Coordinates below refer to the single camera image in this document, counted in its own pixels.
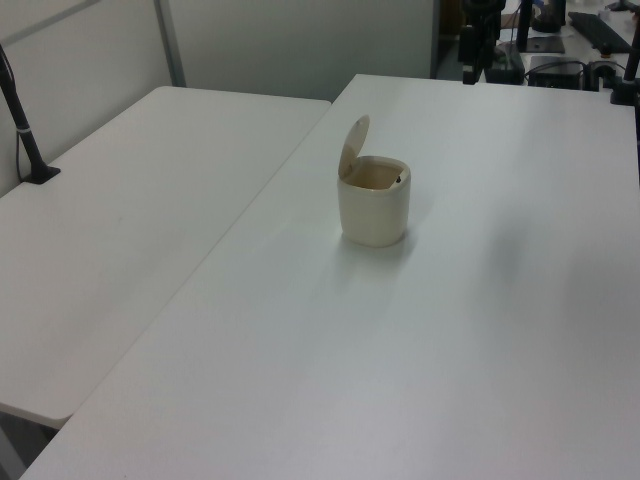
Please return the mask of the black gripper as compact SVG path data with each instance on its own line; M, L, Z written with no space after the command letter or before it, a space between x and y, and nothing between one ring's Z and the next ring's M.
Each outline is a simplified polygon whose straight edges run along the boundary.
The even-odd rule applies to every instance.
M460 32L460 62L462 81L475 84L476 77L476 29L487 34L480 50L480 67L484 79L489 80L496 58L496 39L501 27L503 0L463 0L462 10L471 25L465 25Z

